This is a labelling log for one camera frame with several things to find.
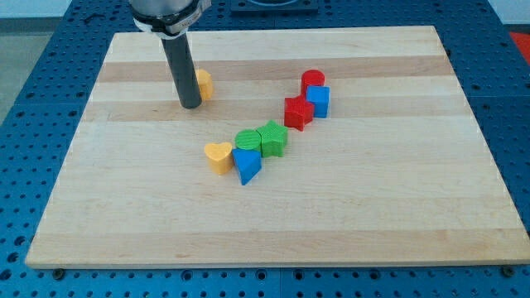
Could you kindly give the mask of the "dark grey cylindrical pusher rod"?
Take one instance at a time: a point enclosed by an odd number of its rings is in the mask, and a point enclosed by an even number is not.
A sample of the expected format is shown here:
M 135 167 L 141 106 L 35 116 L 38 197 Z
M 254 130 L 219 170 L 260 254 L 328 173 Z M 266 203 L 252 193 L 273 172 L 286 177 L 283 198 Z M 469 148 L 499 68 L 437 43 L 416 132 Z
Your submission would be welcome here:
M 194 61 L 185 33 L 172 40 L 163 40 L 167 63 L 183 108 L 198 108 L 202 104 Z

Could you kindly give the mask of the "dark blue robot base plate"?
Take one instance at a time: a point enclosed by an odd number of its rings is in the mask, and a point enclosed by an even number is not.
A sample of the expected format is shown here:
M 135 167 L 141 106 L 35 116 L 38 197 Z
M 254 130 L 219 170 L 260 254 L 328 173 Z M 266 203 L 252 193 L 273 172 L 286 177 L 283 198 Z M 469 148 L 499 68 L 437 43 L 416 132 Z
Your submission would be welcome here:
M 230 11 L 236 15 L 317 12 L 318 9 L 318 0 L 232 0 L 230 2 Z

